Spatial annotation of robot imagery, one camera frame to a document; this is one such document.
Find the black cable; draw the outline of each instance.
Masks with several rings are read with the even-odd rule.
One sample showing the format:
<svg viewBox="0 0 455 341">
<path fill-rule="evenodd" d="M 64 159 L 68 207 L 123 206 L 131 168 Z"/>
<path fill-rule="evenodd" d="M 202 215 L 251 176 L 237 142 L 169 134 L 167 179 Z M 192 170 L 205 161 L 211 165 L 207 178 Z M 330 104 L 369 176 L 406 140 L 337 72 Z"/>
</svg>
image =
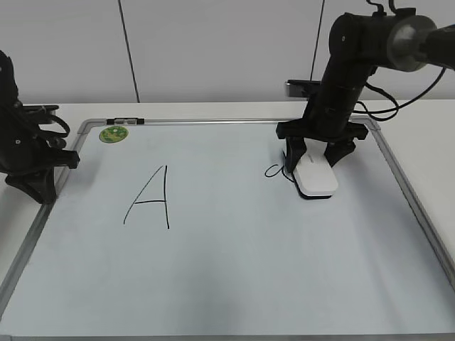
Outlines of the black cable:
<svg viewBox="0 0 455 341">
<path fill-rule="evenodd" d="M 372 2 L 371 0 L 367 0 L 367 4 L 376 6 L 378 8 L 379 13 L 385 13 L 384 6 L 382 4 L 378 4 L 377 2 Z"/>
<path fill-rule="evenodd" d="M 397 8 L 395 7 L 395 0 L 389 0 L 389 8 L 394 14 L 397 13 Z"/>
<path fill-rule="evenodd" d="M 399 105 L 398 107 L 395 107 L 395 108 L 392 108 L 392 109 L 379 110 L 379 111 L 376 111 L 376 112 L 360 112 L 358 110 L 354 110 L 353 113 L 354 114 L 368 114 L 368 113 L 369 114 L 387 114 L 388 112 L 394 112 L 397 109 L 403 109 L 403 108 L 407 107 L 408 105 L 411 105 L 412 103 L 414 103 L 414 102 L 418 101 L 419 99 L 421 99 L 428 92 L 432 91 L 433 88 L 439 83 L 439 81 L 441 80 L 442 76 L 444 76 L 444 73 L 446 73 L 446 70 L 447 69 L 445 67 L 443 67 L 443 69 L 439 73 L 439 75 L 436 78 L 436 80 L 425 91 L 423 91 L 420 95 L 418 95 L 414 99 L 411 99 L 410 101 L 408 101 L 408 102 L 406 102 L 406 103 L 404 103 L 402 105 Z"/>
<path fill-rule="evenodd" d="M 366 105 L 364 103 L 362 103 L 361 105 L 363 106 L 363 108 L 367 112 L 367 115 L 371 119 L 374 119 L 375 121 L 378 121 L 378 122 L 385 122 L 385 121 L 393 119 L 395 116 L 397 116 L 397 114 L 399 112 L 399 109 L 397 109 L 397 108 L 398 108 L 399 105 L 398 105 L 397 100 L 391 94 L 389 94 L 388 92 L 386 92 L 384 89 L 382 89 L 380 87 L 372 86 L 370 83 L 367 83 L 365 86 L 368 89 L 370 89 L 371 91 L 374 91 L 374 92 L 376 92 L 378 94 L 381 94 L 382 96 L 384 96 L 385 98 L 390 100 L 395 105 L 395 112 L 393 114 L 391 114 L 389 117 L 377 117 L 377 116 L 371 114 L 370 111 L 368 110 L 368 108 L 366 107 Z"/>
<path fill-rule="evenodd" d="M 280 169 L 276 172 L 276 173 L 273 173 L 271 175 L 267 174 L 273 167 L 279 167 L 278 164 L 274 164 L 274 165 L 271 165 L 270 167 L 268 167 L 268 169 L 264 172 L 264 175 L 266 178 L 273 178 L 274 176 L 277 176 L 278 174 L 282 174 L 287 180 L 291 181 L 292 183 L 294 182 L 289 176 L 286 175 L 286 173 L 284 172 L 284 166 L 280 167 Z"/>
<path fill-rule="evenodd" d="M 268 167 L 268 169 L 264 172 L 266 178 L 273 178 L 276 174 L 282 171 L 281 169 L 279 169 L 276 173 L 273 173 L 272 175 L 267 175 L 267 172 L 270 171 L 273 167 L 278 167 L 278 164 L 275 163 L 274 165 Z"/>
</svg>

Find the metal bracket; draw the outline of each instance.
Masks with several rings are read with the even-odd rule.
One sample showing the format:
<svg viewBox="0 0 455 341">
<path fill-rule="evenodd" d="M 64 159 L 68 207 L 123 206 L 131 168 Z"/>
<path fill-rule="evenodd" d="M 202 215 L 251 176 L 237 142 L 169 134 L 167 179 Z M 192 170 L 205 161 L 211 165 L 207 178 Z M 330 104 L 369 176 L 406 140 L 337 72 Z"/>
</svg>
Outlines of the metal bracket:
<svg viewBox="0 0 455 341">
<path fill-rule="evenodd" d="M 113 126 L 115 124 L 121 125 L 139 125 L 144 124 L 145 119 L 138 119 L 137 117 L 125 117 L 125 118 L 115 118 L 115 119 L 107 119 L 106 125 Z"/>
</svg>

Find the aluminum whiteboard frame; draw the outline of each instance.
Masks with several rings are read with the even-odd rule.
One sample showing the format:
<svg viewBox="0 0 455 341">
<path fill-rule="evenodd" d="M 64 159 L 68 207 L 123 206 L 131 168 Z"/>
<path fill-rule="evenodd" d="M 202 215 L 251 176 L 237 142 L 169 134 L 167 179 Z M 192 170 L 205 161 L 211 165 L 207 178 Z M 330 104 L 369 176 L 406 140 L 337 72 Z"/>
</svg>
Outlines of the aluminum whiteboard frame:
<svg viewBox="0 0 455 341">
<path fill-rule="evenodd" d="M 146 119 L 144 124 L 139 124 L 140 126 L 159 126 L 159 125 L 194 125 L 194 124 L 276 124 L 280 121 L 287 121 L 290 119 L 243 119 L 243 120 L 227 120 L 227 119 L 217 119 L 217 120 L 154 120 Z M 399 165 L 397 159 L 393 155 L 389 145 L 384 139 L 380 131 L 380 126 L 376 121 L 368 117 L 362 117 L 359 115 L 352 116 L 350 119 L 352 122 L 361 123 L 368 127 L 368 130 L 373 135 L 376 143 L 379 146 L 387 164 L 390 167 L 401 191 L 409 203 L 414 216 L 416 217 L 420 227 L 422 228 L 425 237 L 428 239 L 430 245 L 433 248 L 434 253 L 436 254 L 439 263 L 441 264 L 444 273 L 446 274 L 449 283 L 452 288 L 455 290 L 455 264 L 454 260 L 450 257 L 446 247 L 442 243 L 442 240 L 437 233 L 434 225 L 432 224 L 427 212 L 423 208 L 419 198 L 417 197 L 415 191 L 413 190 L 410 182 L 408 181 L 403 169 Z M 88 119 L 82 123 L 79 130 L 77 131 L 77 137 L 72 145 L 70 150 L 81 151 L 82 146 L 89 134 L 90 130 L 97 126 L 108 126 L 108 119 Z M 137 119 L 133 118 L 124 118 L 124 119 L 114 119 L 114 124 L 120 125 L 137 125 Z M 60 172 L 58 179 L 55 183 L 55 189 L 57 194 L 60 194 L 63 186 L 68 179 L 70 174 L 70 169 L 65 167 Z M 21 277 L 23 270 L 30 259 L 36 243 L 38 242 L 41 232 L 46 225 L 46 222 L 49 218 L 49 214 L 53 208 L 52 205 L 41 205 L 36 218 L 34 219 L 21 247 L 19 248 L 16 257 L 11 264 L 8 273 L 0 286 L 0 321 L 1 317 L 6 310 L 6 307 L 9 303 L 10 298 L 13 295 L 14 289 L 18 280 Z M 162 337 L 162 336 L 148 336 L 148 337 L 61 337 L 61 339 L 71 339 L 71 340 L 130 340 L 134 338 L 135 340 L 172 340 L 172 341 L 226 341 L 226 340 L 280 340 L 280 341 L 448 341 L 455 340 L 455 333 L 450 334 L 426 334 L 426 335 L 292 335 L 292 336 L 273 336 L 273 335 L 264 335 L 264 336 L 179 336 L 179 337 Z M 12 341 L 12 340 L 23 340 L 31 341 L 35 340 L 36 337 L 11 337 L 8 335 L 0 335 L 0 341 Z M 56 340 L 60 337 L 40 337 L 40 340 Z"/>
</svg>

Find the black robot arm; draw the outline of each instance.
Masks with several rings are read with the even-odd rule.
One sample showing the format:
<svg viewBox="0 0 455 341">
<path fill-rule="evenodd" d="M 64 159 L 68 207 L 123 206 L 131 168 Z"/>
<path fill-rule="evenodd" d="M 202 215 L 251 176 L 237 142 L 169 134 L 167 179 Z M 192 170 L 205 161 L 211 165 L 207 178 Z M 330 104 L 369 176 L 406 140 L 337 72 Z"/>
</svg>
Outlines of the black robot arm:
<svg viewBox="0 0 455 341">
<path fill-rule="evenodd" d="M 328 143 L 324 155 L 331 166 L 354 151 L 353 139 L 366 138 L 366 127 L 349 122 L 349 117 L 378 67 L 404 72 L 427 63 L 455 67 L 455 26 L 438 30 L 415 9 L 394 7 L 395 15 L 387 16 L 378 8 L 372 16 L 345 13 L 336 20 L 329 39 L 330 60 L 322 81 L 311 83 L 303 117 L 278 124 L 277 136 L 287 143 L 289 172 L 306 152 L 305 138 Z"/>
<path fill-rule="evenodd" d="M 0 173 L 6 183 L 39 203 L 55 201 L 54 167 L 76 168 L 79 156 L 62 150 L 70 127 L 53 112 L 57 106 L 26 107 L 18 100 L 11 59 L 0 51 Z M 42 130 L 59 124 L 64 132 Z"/>
</svg>

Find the black marker drawing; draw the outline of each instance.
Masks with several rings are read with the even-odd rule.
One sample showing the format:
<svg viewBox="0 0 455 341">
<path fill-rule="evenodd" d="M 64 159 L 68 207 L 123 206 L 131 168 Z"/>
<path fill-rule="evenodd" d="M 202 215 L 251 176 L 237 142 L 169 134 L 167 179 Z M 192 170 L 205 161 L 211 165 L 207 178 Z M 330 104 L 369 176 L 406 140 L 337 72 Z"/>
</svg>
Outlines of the black marker drawing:
<svg viewBox="0 0 455 341">
<path fill-rule="evenodd" d="M 145 201 L 137 201 L 139 199 L 139 197 L 141 196 L 142 192 L 144 192 L 144 190 L 147 188 L 147 186 L 149 185 L 149 183 L 152 181 L 152 179 L 155 177 L 155 175 L 164 167 L 164 180 L 163 180 L 163 200 L 145 200 Z M 151 203 L 151 202 L 162 202 L 164 203 L 164 209 L 166 211 L 166 224 L 167 224 L 167 227 L 169 229 L 169 217 L 168 217 L 168 203 L 167 203 L 167 200 L 166 200 L 166 178 L 167 178 L 167 174 L 168 174 L 168 166 L 161 166 L 159 167 L 155 173 L 153 173 L 153 175 L 150 177 L 150 179 L 146 182 L 145 186 L 141 189 L 141 191 L 139 192 L 139 194 L 134 198 L 133 200 L 133 203 L 129 206 L 129 209 L 125 215 L 125 218 L 123 219 L 123 225 L 125 225 L 125 223 L 127 222 L 127 218 L 128 218 L 128 214 L 131 212 L 133 206 L 135 205 L 140 205 L 140 204 L 148 204 L 148 203 Z"/>
</svg>

